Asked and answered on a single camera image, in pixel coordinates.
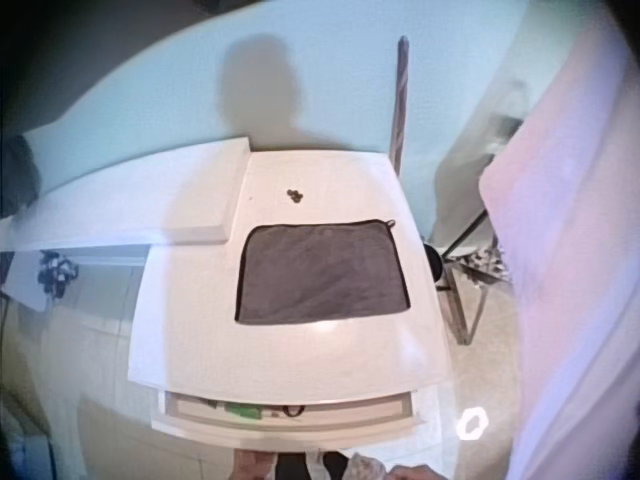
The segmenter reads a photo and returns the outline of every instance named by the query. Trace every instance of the white countertop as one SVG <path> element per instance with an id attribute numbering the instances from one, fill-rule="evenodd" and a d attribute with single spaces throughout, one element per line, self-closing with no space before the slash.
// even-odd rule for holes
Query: white countertop
<path id="1" fill-rule="evenodd" d="M 304 195 L 298 204 L 287 190 Z M 240 255 L 259 225 L 395 220 L 411 308 L 300 325 L 234 321 Z M 140 287 L 129 379 L 245 403 L 313 404 L 417 390 L 449 376 L 435 286 L 387 156 L 253 153 L 228 243 L 154 246 Z"/>

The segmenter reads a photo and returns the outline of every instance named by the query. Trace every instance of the green object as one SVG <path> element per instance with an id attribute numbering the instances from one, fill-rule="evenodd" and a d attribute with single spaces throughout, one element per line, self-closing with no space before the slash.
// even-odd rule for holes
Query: green object
<path id="1" fill-rule="evenodd" d="M 225 403 L 224 410 L 226 412 L 238 415 L 242 418 L 251 420 L 262 420 L 262 408 L 256 405 L 245 405 L 242 403 Z"/>

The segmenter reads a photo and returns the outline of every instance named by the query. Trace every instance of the white curtain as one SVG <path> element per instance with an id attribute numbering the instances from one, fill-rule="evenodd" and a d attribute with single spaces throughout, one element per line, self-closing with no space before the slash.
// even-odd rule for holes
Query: white curtain
<path id="1" fill-rule="evenodd" d="M 511 480 L 607 478 L 637 431 L 639 155 L 640 75 L 601 12 L 480 182 L 518 302 Z"/>

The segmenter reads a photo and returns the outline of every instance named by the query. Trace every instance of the white ring light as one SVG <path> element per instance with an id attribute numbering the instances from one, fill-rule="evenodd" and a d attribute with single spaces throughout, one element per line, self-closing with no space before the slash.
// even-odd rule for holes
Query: white ring light
<path id="1" fill-rule="evenodd" d="M 468 432 L 467 425 L 469 425 L 469 422 L 476 417 L 478 418 L 478 426 Z M 464 412 L 462 412 L 462 417 L 460 417 L 460 421 L 456 426 L 456 433 L 458 434 L 458 438 L 460 438 L 460 440 L 478 440 L 488 426 L 489 417 L 487 417 L 487 412 L 484 408 L 467 408 Z"/>

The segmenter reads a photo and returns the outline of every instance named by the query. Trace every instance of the small black object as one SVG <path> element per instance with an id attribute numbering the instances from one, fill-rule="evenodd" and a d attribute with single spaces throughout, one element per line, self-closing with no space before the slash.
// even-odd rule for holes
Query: small black object
<path id="1" fill-rule="evenodd" d="M 304 197 L 304 195 L 302 195 L 297 190 L 287 190 L 287 195 L 291 197 L 291 200 L 293 200 L 293 203 L 300 203 L 300 201 L 302 200 L 302 197 Z"/>
<path id="2" fill-rule="evenodd" d="M 438 251 L 428 243 L 424 244 L 424 253 L 427 254 L 427 260 L 429 261 L 429 267 L 431 268 L 431 275 L 433 281 L 437 282 L 442 278 L 442 272 L 444 270 L 444 262 Z"/>
<path id="3" fill-rule="evenodd" d="M 299 417 L 300 415 L 302 415 L 304 413 L 304 409 L 305 408 L 306 407 L 304 405 L 300 405 L 298 407 L 298 411 L 297 412 L 291 413 L 291 410 L 289 409 L 289 407 L 288 406 L 284 406 L 284 407 L 282 407 L 282 411 L 287 417 L 296 418 L 296 417 Z"/>

